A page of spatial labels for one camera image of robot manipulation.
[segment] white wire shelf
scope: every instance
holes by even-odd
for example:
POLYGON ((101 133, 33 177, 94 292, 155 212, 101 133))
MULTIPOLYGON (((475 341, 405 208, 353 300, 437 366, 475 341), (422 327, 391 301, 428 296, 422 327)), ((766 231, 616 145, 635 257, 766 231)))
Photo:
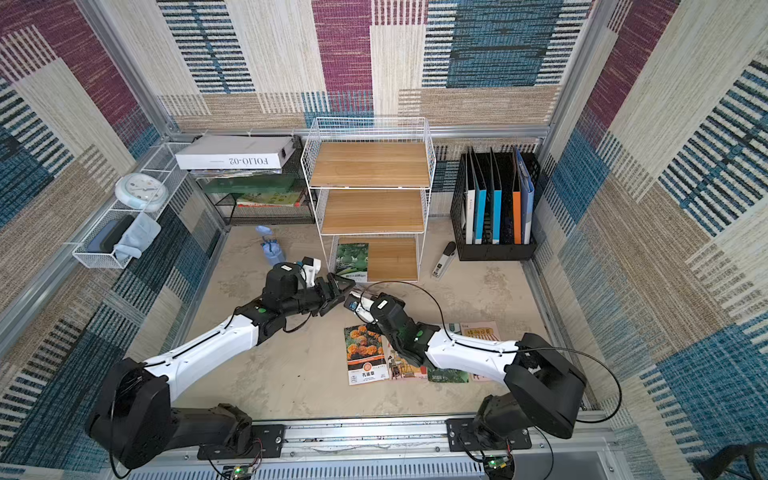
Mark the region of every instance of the white wire shelf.
POLYGON ((435 176, 428 121, 317 117, 301 164, 328 270, 341 243, 368 243, 369 282, 418 281, 435 176))
POLYGON ((78 261, 86 268, 124 269, 130 263, 132 257, 120 260, 115 255, 114 249, 110 253, 91 253, 86 250, 88 244, 98 235, 107 223, 111 220, 120 220, 125 217, 125 215, 132 215, 135 218, 138 214, 144 212, 153 220, 157 220, 176 194, 181 183, 184 182, 184 178, 187 177, 187 171, 179 168, 174 156, 187 145, 189 144, 181 142, 163 144, 155 150, 147 163, 139 170, 139 173, 154 177, 165 185, 168 191, 168 198, 161 207, 154 212, 149 212, 145 210, 146 208, 137 210, 123 204, 119 200, 115 200, 75 247, 74 252, 72 253, 74 258, 78 259, 78 261))

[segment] black file holder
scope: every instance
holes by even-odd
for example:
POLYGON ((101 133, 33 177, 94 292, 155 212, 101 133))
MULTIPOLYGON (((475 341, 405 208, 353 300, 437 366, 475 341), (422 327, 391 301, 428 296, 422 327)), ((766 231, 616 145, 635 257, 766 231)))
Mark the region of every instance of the black file holder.
MULTIPOLYGON (((476 154, 478 157, 488 157, 489 153, 476 154)), ((497 161, 511 161, 512 153, 498 153, 494 152, 497 161)), ((531 179, 536 185, 539 174, 539 165, 536 161, 536 157, 533 154, 523 153, 521 154, 523 161, 525 162, 528 172, 531 174, 531 179)), ((461 163, 458 167, 458 176, 456 178, 456 185, 453 190, 453 201, 451 202, 451 222, 453 223, 453 234, 456 239, 456 250, 458 250, 458 259, 461 261, 483 261, 483 260, 530 260, 533 257, 533 253, 536 251, 536 240, 531 235, 531 242, 527 245, 519 244, 498 244, 491 243, 491 239, 487 234, 483 234, 483 243, 476 245, 468 245, 465 239, 465 231, 462 228, 462 203, 464 202, 464 179, 465 179, 465 167, 464 163, 466 159, 462 156, 461 163)))

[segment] floor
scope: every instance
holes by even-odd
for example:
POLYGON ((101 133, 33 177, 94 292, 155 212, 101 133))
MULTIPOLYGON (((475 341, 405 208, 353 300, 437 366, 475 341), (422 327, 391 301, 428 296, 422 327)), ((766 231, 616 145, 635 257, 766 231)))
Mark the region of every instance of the floor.
MULTIPOLYGON (((325 263, 314 225, 273 229, 288 261, 308 256, 325 263)), ((270 266, 259 239, 253 227, 232 229, 187 339, 217 325, 235 306, 261 293, 270 266)), ((519 339, 525 332, 547 338, 519 263, 455 260, 442 279, 429 276, 450 240, 450 220, 431 219, 419 282, 440 302, 445 321, 495 320, 502 339, 519 339)), ((435 304, 422 292, 399 284, 381 287, 403 298, 414 320, 440 323, 435 304)), ((303 318, 290 317, 288 328, 303 318)), ((495 382, 440 384, 416 379, 349 386, 343 328, 357 324, 360 321, 350 311, 338 306, 295 333, 277 333, 203 377, 174 406, 200 408, 227 402, 254 419, 438 414, 474 412, 484 396, 508 392, 495 382)))

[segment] black mesh shelf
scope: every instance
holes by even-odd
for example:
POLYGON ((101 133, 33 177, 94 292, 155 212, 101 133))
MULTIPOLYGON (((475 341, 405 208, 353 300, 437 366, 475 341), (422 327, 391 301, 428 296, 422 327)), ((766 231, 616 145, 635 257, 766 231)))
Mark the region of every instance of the black mesh shelf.
MULTIPOLYGON (((478 157, 489 156, 490 154, 476 154, 478 157)), ((495 153, 497 160, 502 158, 511 160, 510 153, 495 153)), ((536 185, 539 175, 539 165, 533 154, 521 153, 525 166, 531 174, 531 179, 536 185)), ((466 176, 466 159, 462 159, 458 166, 458 175, 456 185, 453 190, 453 200, 451 202, 451 222, 453 223, 453 234, 456 240, 456 249, 458 250, 458 259, 462 261, 482 261, 482 260, 528 260, 533 257, 536 250, 536 240, 531 235, 531 242, 528 245, 518 244, 499 244, 493 245, 488 235, 483 236, 481 244, 466 243, 465 231, 462 228, 462 204, 464 202, 464 179, 466 176)), ((490 223, 488 211, 485 212, 485 223, 490 223)))
MULTIPOLYGON (((297 179, 303 180, 304 173, 301 168, 302 145, 299 137, 293 138, 296 150, 283 165, 283 174, 295 174, 297 179)), ((201 188, 208 182, 207 178, 196 179, 201 188)), ((275 206, 275 207, 244 207, 237 205, 239 194, 209 194, 208 200, 216 207, 224 223, 235 227, 238 225, 282 225, 288 223, 315 223, 312 205, 307 195, 301 205, 275 206)))

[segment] white box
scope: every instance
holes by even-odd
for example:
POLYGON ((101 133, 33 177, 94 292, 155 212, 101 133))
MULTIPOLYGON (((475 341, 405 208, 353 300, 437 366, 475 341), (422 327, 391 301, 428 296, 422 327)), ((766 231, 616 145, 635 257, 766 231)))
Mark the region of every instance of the white box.
POLYGON ((292 137, 204 135, 176 154, 182 170, 282 168, 294 151, 292 137))

